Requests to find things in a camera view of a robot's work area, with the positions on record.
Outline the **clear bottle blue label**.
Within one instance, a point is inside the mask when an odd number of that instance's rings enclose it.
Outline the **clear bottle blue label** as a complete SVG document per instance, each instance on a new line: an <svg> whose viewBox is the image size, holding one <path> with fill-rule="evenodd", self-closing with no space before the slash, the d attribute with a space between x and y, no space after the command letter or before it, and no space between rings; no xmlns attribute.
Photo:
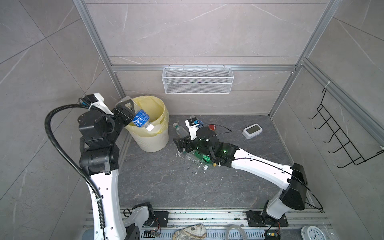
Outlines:
<svg viewBox="0 0 384 240"><path fill-rule="evenodd" d="M150 116L142 109L136 113L132 123L138 128L144 128L149 132L154 129L154 126L150 123Z"/></svg>

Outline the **green bottle yellow cap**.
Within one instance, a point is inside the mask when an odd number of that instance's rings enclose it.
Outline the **green bottle yellow cap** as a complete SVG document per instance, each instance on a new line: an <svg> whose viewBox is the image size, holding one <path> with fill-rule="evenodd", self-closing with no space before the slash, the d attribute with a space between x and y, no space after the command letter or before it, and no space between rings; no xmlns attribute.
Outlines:
<svg viewBox="0 0 384 240"><path fill-rule="evenodd" d="M202 153L200 153L200 152L198 152L198 151L195 151L195 152L193 153L193 155L194 155L195 157L197 157L201 162L203 162L203 163L206 164L206 165L212 165L213 167L216 167L216 166L217 166L217 164L214 163L214 162L211 160L211 158L210 158L209 156L205 155L205 154L202 154Z"/></svg>

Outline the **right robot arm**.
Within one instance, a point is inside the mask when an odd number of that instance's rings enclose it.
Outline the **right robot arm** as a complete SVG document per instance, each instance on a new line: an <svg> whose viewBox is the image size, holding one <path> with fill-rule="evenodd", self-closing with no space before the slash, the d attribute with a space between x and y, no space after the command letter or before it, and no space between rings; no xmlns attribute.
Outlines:
<svg viewBox="0 0 384 240"><path fill-rule="evenodd" d="M230 143L220 142L215 131L209 127L197 128L189 133L181 126L175 127L174 143L180 154L212 166L242 170L279 187L278 193L265 203L261 212L263 224L278 224L286 212L303 211L311 206L307 201L308 180L300 164L282 165L246 152Z"/></svg>

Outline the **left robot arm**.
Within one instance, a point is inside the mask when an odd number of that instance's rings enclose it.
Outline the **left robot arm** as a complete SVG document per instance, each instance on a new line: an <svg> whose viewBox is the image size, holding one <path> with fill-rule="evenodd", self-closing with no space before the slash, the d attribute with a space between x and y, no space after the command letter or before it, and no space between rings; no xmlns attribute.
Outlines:
<svg viewBox="0 0 384 240"><path fill-rule="evenodd" d="M139 240L142 227L155 221L152 205L147 202L133 207L124 222L121 214L118 177L120 149L116 144L125 126L145 119L145 113L129 98L110 110L104 99L88 95L80 104L58 107L48 113L45 131L48 139L67 163L85 180L91 194L95 240ZM81 157L76 163L60 146L51 128L55 114L73 108L86 109L79 116Z"/></svg>

